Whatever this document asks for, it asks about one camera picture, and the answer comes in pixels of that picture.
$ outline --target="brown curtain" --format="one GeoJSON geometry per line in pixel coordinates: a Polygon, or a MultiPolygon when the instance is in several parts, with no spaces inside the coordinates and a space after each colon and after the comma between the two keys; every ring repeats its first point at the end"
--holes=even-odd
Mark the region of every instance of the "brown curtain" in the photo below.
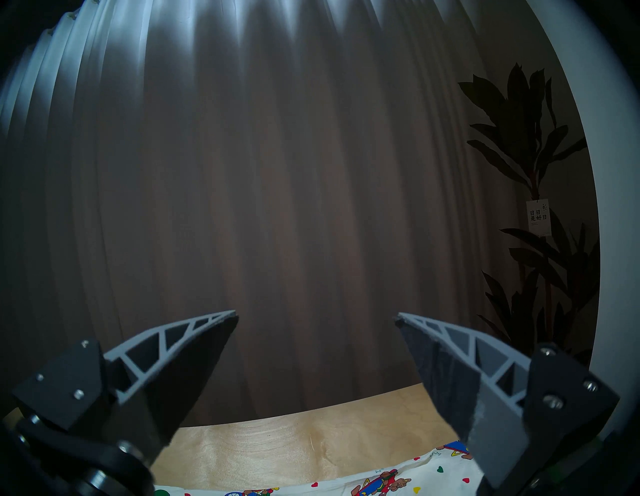
{"type": "Polygon", "coordinates": [[[186,425],[342,403],[418,382],[394,314],[479,328],[481,270],[515,287],[514,189],[465,143],[482,61],[431,0],[67,19],[3,86],[5,406],[77,339],[228,309],[186,425]]]}

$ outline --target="wooden table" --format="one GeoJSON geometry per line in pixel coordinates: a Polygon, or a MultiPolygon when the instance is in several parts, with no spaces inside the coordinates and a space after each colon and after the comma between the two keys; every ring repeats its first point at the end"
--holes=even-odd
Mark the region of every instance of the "wooden table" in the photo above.
{"type": "Polygon", "coordinates": [[[283,487],[389,467],[456,439],[418,384],[310,412],[181,428],[151,470],[163,486],[283,487]]]}

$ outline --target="dark leaf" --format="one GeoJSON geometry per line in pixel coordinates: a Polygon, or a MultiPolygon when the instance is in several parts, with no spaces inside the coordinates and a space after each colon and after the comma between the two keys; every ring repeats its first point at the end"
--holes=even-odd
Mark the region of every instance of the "dark leaf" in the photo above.
{"type": "Polygon", "coordinates": [[[473,83],[458,83],[464,94],[471,102],[484,110],[489,119],[494,124],[498,124],[498,111],[504,102],[500,90],[495,85],[483,77],[474,74],[473,83]]]}
{"type": "Polygon", "coordinates": [[[496,299],[497,303],[500,305],[503,312],[506,315],[509,315],[510,314],[509,301],[507,300],[507,295],[504,292],[504,289],[502,288],[501,284],[498,281],[496,281],[496,279],[491,277],[489,274],[485,272],[482,272],[482,274],[484,276],[484,280],[489,286],[489,289],[491,290],[491,293],[493,294],[493,297],[496,299]]]}
{"type": "Polygon", "coordinates": [[[551,214],[551,236],[553,237],[560,254],[565,260],[568,260],[571,257],[571,245],[569,244],[569,239],[566,236],[566,231],[564,230],[564,227],[556,213],[551,209],[549,209],[549,213],[551,214]]]}
{"type": "Polygon", "coordinates": [[[496,169],[502,172],[506,177],[524,184],[525,186],[527,186],[527,188],[529,188],[529,191],[531,190],[531,187],[529,186],[527,180],[519,175],[516,171],[514,171],[511,167],[509,167],[507,162],[505,162],[504,159],[500,155],[498,155],[498,152],[489,148],[482,141],[469,140],[467,141],[467,143],[474,147],[476,150],[480,151],[480,153],[484,155],[484,158],[487,160],[487,162],[489,162],[496,169]]]}
{"type": "Polygon", "coordinates": [[[581,289],[584,288],[584,273],[588,261],[589,256],[584,252],[576,252],[569,258],[566,269],[566,286],[573,304],[575,304],[581,289]]]}
{"type": "Polygon", "coordinates": [[[569,231],[569,234],[571,234],[571,239],[573,240],[573,245],[575,246],[575,249],[578,249],[578,242],[575,240],[575,236],[573,235],[573,232],[569,231]]]}
{"type": "Polygon", "coordinates": [[[549,78],[549,80],[547,81],[547,85],[545,87],[545,95],[547,97],[547,109],[549,110],[549,115],[551,116],[551,121],[553,121],[554,123],[554,129],[557,127],[557,123],[556,123],[556,114],[554,114],[554,109],[553,109],[553,98],[551,95],[551,78],[549,78]]]}
{"type": "Polygon", "coordinates": [[[536,319],[537,327],[537,339],[536,342],[541,342],[547,339],[547,323],[545,321],[545,309],[541,308],[538,312],[538,318],[536,319]]]}
{"type": "Polygon", "coordinates": [[[483,317],[480,314],[478,314],[478,317],[480,317],[484,321],[484,323],[487,324],[493,330],[493,332],[495,332],[496,336],[506,339],[507,342],[511,341],[511,339],[509,338],[509,335],[505,331],[500,329],[497,325],[495,325],[493,322],[491,322],[489,319],[487,319],[486,317],[483,317]]]}
{"type": "Polygon", "coordinates": [[[486,297],[489,299],[489,301],[491,302],[491,305],[493,307],[493,309],[495,310],[495,313],[498,315],[498,318],[500,319],[500,322],[502,323],[502,325],[504,326],[504,328],[508,331],[509,330],[509,322],[511,321],[511,311],[509,309],[509,305],[507,305],[506,308],[504,308],[502,306],[502,303],[498,301],[498,299],[490,294],[490,293],[485,293],[486,297]]]}
{"type": "Polygon", "coordinates": [[[533,153],[530,148],[530,137],[535,142],[534,131],[527,130],[525,112],[522,103],[507,100],[502,104],[498,116],[498,129],[500,137],[511,157],[524,171],[526,176],[533,171],[533,153]]]}
{"type": "Polygon", "coordinates": [[[542,149],[542,127],[540,127],[540,123],[536,122],[536,141],[538,142],[538,150],[536,153],[536,157],[540,153],[542,149]]]}
{"type": "Polygon", "coordinates": [[[498,131],[498,128],[496,126],[490,124],[470,124],[470,126],[489,138],[502,153],[507,156],[509,155],[507,153],[507,150],[504,148],[502,136],[500,136],[500,131],[498,131]]]}
{"type": "Polygon", "coordinates": [[[511,69],[507,81],[507,98],[524,104],[528,95],[529,85],[527,84],[527,78],[522,72],[522,66],[516,64],[511,69]]]}
{"type": "Polygon", "coordinates": [[[532,116],[535,120],[542,117],[542,100],[545,98],[545,70],[537,70],[529,78],[529,98],[532,104],[532,116]]]}
{"type": "Polygon", "coordinates": [[[582,276],[582,282],[577,298],[577,308],[582,310],[589,303],[591,298],[600,289],[600,238],[596,241],[591,249],[589,258],[586,263],[586,269],[582,276]]]}
{"type": "Polygon", "coordinates": [[[562,303],[558,302],[556,314],[554,315],[554,342],[560,345],[564,344],[564,337],[567,334],[566,322],[564,318],[564,309],[562,303]]]}
{"type": "Polygon", "coordinates": [[[583,253],[584,252],[584,243],[586,242],[586,233],[587,227],[584,225],[584,222],[582,223],[582,225],[580,226],[580,241],[578,241],[578,251],[583,253]]]}
{"type": "Polygon", "coordinates": [[[545,280],[560,288],[565,294],[567,293],[566,286],[558,272],[541,255],[527,248],[509,248],[509,252],[516,262],[522,262],[527,267],[536,269],[545,280]]]}
{"type": "Polygon", "coordinates": [[[573,358],[578,363],[582,364],[584,367],[589,368],[591,363],[591,354],[593,352],[593,348],[585,349],[576,353],[573,358]]]}
{"type": "Polygon", "coordinates": [[[489,119],[493,121],[492,115],[498,112],[500,106],[504,102],[504,97],[498,88],[483,77],[478,77],[474,74],[474,89],[480,102],[480,108],[484,110],[489,119]]]}
{"type": "Polygon", "coordinates": [[[576,152],[579,152],[580,150],[582,150],[583,148],[587,147],[587,140],[586,138],[581,138],[578,141],[576,141],[573,145],[571,145],[569,148],[567,148],[566,150],[563,150],[562,152],[554,155],[553,157],[551,157],[550,162],[557,162],[558,160],[564,160],[566,159],[569,155],[572,155],[576,152]]]}
{"type": "Polygon", "coordinates": [[[462,92],[467,96],[467,98],[471,100],[471,103],[473,103],[473,105],[482,108],[480,106],[480,100],[476,95],[476,89],[473,83],[458,83],[458,85],[460,86],[462,92]]]}
{"type": "Polygon", "coordinates": [[[545,147],[540,152],[540,155],[538,155],[538,162],[536,165],[536,169],[539,171],[538,183],[542,181],[542,178],[544,178],[545,174],[547,173],[547,167],[552,161],[553,154],[556,152],[556,148],[560,145],[560,142],[562,142],[568,131],[569,128],[565,125],[562,125],[555,128],[547,136],[547,142],[545,143],[545,147]]]}
{"type": "Polygon", "coordinates": [[[570,310],[565,314],[562,303],[558,302],[556,314],[554,316],[554,342],[562,348],[564,347],[566,337],[573,325],[574,315],[575,312],[573,310],[570,310]]]}
{"type": "Polygon", "coordinates": [[[520,298],[520,307],[524,314],[528,316],[533,312],[533,303],[538,292],[538,271],[532,270],[525,279],[522,287],[522,297],[520,298]]]}
{"type": "Polygon", "coordinates": [[[538,142],[535,154],[542,146],[542,100],[545,98],[545,70],[537,70],[529,78],[529,98],[527,99],[527,119],[533,123],[534,139],[538,142]]]}
{"type": "Polygon", "coordinates": [[[512,346],[525,355],[531,355],[536,329],[533,322],[533,301],[536,298],[537,271],[531,271],[524,283],[522,294],[516,292],[511,297],[511,322],[509,335],[512,346]]]}
{"type": "Polygon", "coordinates": [[[548,244],[542,238],[529,231],[525,231],[524,229],[507,228],[500,230],[505,234],[509,234],[524,241],[529,246],[531,246],[531,248],[535,248],[543,255],[546,255],[562,268],[566,268],[566,259],[553,246],[548,244]]]}

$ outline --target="bolt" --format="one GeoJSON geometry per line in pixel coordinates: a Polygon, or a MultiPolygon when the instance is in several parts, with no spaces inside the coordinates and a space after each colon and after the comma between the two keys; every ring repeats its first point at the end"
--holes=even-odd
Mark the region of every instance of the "bolt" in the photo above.
{"type": "Polygon", "coordinates": [[[133,446],[133,444],[131,444],[129,441],[118,441],[117,446],[123,453],[132,454],[142,463],[145,462],[145,457],[144,455],[142,455],[142,452],[138,448],[133,446]]]}
{"type": "Polygon", "coordinates": [[[587,391],[589,391],[590,393],[595,393],[598,390],[598,384],[595,383],[594,381],[585,381],[582,383],[582,385],[586,388],[587,391]]]}
{"type": "Polygon", "coordinates": [[[558,398],[555,394],[547,394],[542,399],[542,402],[551,408],[551,410],[560,410],[561,408],[564,408],[564,401],[558,398]]]}

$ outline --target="cartoon character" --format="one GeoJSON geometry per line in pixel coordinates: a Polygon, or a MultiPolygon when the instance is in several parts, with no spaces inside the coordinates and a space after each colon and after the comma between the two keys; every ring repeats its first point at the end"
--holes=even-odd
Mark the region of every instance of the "cartoon character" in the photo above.
{"type": "Polygon", "coordinates": [[[360,489],[359,485],[353,488],[351,496],[372,496],[377,493],[381,493],[384,496],[389,491],[396,492],[411,482],[411,479],[396,479],[397,473],[398,471],[394,468],[388,472],[382,472],[379,477],[371,482],[367,479],[362,484],[362,489],[360,489]]]}
{"type": "Polygon", "coordinates": [[[280,488],[272,488],[272,489],[246,489],[243,492],[244,496],[269,496],[274,491],[277,491],[280,488]]]}
{"type": "Polygon", "coordinates": [[[462,454],[462,458],[465,460],[474,459],[474,457],[469,454],[467,447],[460,441],[454,441],[453,443],[445,444],[444,446],[438,446],[436,449],[450,449],[453,451],[451,456],[458,456],[459,454],[462,454]]]}
{"type": "Polygon", "coordinates": [[[225,494],[225,496],[269,496],[274,491],[277,491],[280,488],[272,488],[272,489],[246,489],[245,491],[239,492],[231,492],[225,494]]]}

